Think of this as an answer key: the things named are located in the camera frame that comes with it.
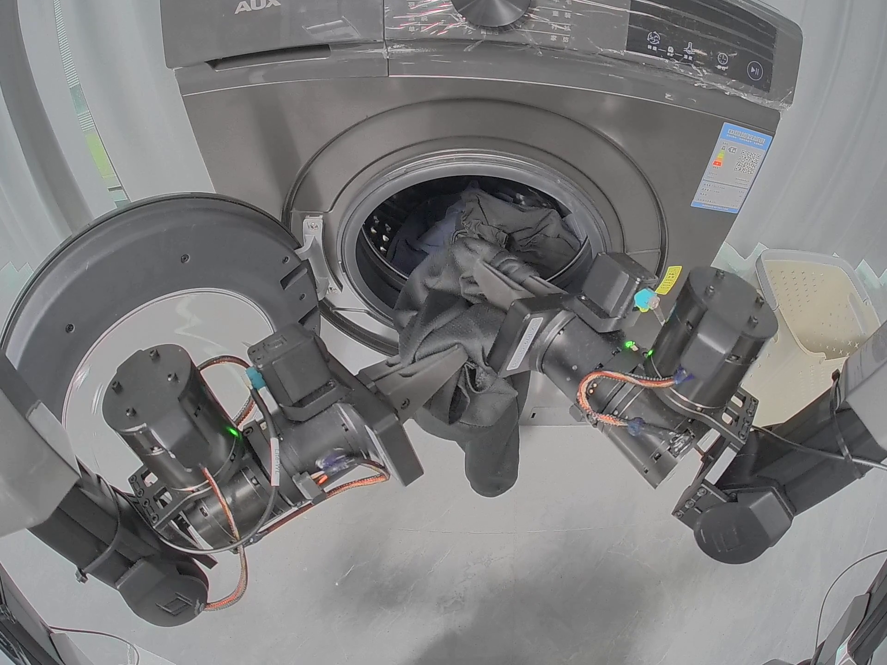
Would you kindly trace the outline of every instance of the start/pause button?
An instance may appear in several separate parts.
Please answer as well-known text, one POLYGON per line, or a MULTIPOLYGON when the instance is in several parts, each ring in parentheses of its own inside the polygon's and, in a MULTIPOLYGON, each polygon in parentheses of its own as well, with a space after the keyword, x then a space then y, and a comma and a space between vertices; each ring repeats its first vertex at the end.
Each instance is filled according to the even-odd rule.
POLYGON ((748 62, 748 78, 753 82, 759 82, 764 78, 764 67, 761 66, 760 61, 748 62))

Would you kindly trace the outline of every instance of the qr code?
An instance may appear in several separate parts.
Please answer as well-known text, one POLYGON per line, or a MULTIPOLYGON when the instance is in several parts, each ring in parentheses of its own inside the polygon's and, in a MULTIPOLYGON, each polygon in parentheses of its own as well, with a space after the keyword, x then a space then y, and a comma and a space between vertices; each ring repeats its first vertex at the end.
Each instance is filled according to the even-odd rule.
POLYGON ((740 150, 735 170, 743 175, 754 175, 761 161, 761 153, 751 150, 740 150))

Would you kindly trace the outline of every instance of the white plastic basket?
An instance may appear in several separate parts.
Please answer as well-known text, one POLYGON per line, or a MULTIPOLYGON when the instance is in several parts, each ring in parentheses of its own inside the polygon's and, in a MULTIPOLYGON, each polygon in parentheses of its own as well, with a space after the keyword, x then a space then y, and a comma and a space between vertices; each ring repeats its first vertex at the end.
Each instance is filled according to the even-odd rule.
POLYGON ((768 249, 755 270, 779 331, 742 385, 760 400, 755 423, 766 426, 791 417, 828 389, 832 372, 880 324, 843 259, 768 249))

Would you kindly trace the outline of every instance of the black cloth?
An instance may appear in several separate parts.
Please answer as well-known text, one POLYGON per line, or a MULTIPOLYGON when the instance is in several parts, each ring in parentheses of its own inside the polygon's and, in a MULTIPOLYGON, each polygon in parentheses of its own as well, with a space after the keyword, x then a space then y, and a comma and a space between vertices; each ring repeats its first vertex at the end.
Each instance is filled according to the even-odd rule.
POLYGON ((517 480, 526 382, 519 382, 521 395, 520 377, 501 379, 487 364, 504 312, 486 302, 474 269, 487 261, 522 284, 529 276, 560 271, 579 242, 556 210, 515 205, 470 187, 460 201, 465 209, 453 239, 410 275, 395 305, 394 324, 405 363, 454 345, 468 354, 416 421, 429 434, 456 441, 465 451, 471 487, 494 497, 517 480))
POLYGON ((518 391, 501 379, 487 356, 504 312, 485 302, 474 267, 487 260, 518 283, 537 272, 496 244, 463 235, 413 272, 394 313, 401 360, 422 360, 460 345, 468 361, 416 414, 429 434, 465 451, 465 475, 480 495, 495 497, 517 480, 520 436, 518 391))

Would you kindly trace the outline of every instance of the control panel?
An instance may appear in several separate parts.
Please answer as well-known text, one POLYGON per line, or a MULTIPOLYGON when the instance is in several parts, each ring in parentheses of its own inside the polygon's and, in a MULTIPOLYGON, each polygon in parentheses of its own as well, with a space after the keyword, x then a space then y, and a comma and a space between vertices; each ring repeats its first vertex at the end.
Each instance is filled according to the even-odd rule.
POLYGON ((632 0, 626 49, 770 91, 776 28, 725 0, 632 0))
POLYGON ((802 36, 749 0, 384 0, 384 38, 516 43, 683 71, 791 102, 802 36))
POLYGON ((495 38, 560 50, 624 50, 631 0, 385 0, 386 40, 495 38))

